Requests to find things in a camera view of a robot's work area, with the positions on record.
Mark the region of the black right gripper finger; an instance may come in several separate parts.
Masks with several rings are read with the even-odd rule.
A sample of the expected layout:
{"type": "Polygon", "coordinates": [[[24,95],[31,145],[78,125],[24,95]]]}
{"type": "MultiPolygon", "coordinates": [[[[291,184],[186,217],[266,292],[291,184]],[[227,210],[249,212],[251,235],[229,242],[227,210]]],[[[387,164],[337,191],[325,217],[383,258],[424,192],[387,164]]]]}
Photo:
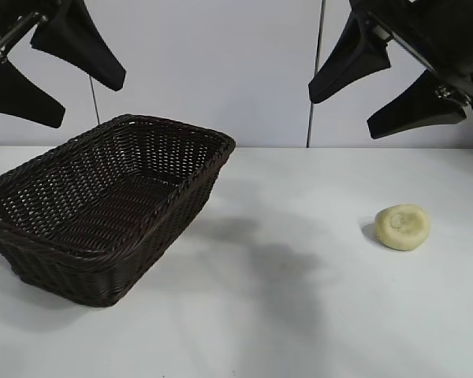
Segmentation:
{"type": "Polygon", "coordinates": [[[376,24],[351,12],[323,66],[308,84],[310,100],[324,102],[349,84],[391,67],[387,42],[373,32],[376,24]]]}
{"type": "Polygon", "coordinates": [[[372,139],[426,126],[458,124],[466,119],[466,101],[456,88],[423,72],[402,94],[373,114],[367,125],[372,139]]]}

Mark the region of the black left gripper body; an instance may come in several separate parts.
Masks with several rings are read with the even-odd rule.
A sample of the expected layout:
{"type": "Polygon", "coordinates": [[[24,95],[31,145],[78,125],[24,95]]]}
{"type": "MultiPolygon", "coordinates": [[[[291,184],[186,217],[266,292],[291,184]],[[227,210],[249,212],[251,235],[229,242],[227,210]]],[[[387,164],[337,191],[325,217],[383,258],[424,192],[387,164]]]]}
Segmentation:
{"type": "Polygon", "coordinates": [[[0,1],[0,63],[32,30],[41,35],[66,1],[0,1]]]}

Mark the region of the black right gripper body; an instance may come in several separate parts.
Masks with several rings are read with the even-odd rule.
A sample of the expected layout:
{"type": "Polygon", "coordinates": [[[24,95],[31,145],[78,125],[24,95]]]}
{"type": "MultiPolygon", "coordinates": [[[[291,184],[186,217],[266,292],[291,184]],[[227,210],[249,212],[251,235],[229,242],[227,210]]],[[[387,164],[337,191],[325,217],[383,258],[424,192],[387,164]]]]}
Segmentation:
{"type": "Polygon", "coordinates": [[[473,111],[473,1],[351,1],[473,111]]]}

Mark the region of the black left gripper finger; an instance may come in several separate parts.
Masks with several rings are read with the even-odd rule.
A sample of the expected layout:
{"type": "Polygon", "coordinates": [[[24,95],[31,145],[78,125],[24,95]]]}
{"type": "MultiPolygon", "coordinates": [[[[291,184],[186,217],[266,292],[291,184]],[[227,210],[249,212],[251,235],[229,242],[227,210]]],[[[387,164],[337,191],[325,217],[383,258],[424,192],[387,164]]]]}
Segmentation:
{"type": "Polygon", "coordinates": [[[47,21],[31,46],[76,66],[111,90],[123,88],[126,70],[106,45],[83,1],[44,2],[47,21]]]}
{"type": "Polygon", "coordinates": [[[7,61],[0,63],[0,113],[60,128],[65,107],[7,61]]]}

